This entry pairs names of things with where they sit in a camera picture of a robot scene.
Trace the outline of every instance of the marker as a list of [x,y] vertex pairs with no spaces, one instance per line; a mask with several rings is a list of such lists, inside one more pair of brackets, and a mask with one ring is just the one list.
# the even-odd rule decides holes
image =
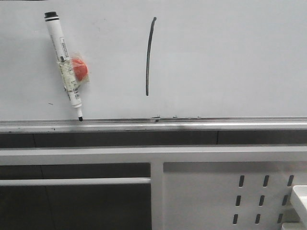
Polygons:
[[79,121],[83,121],[82,102],[78,91],[78,84],[73,72],[71,58],[69,57],[65,37],[56,12],[45,13],[45,21],[50,34],[50,38],[56,53],[57,63],[61,71],[65,91],[68,94],[71,105],[77,109]]

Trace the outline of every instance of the whiteboard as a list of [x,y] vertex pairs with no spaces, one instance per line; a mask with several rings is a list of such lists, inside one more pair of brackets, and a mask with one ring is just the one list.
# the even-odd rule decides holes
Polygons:
[[47,0],[0,1],[0,121],[77,119],[48,11],[88,64],[84,119],[307,116],[305,0]]

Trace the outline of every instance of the perforated panel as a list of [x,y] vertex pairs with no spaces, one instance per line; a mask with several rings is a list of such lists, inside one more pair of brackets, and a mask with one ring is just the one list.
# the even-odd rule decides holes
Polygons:
[[306,162],[165,163],[164,229],[280,230],[299,221],[296,184],[307,184]]

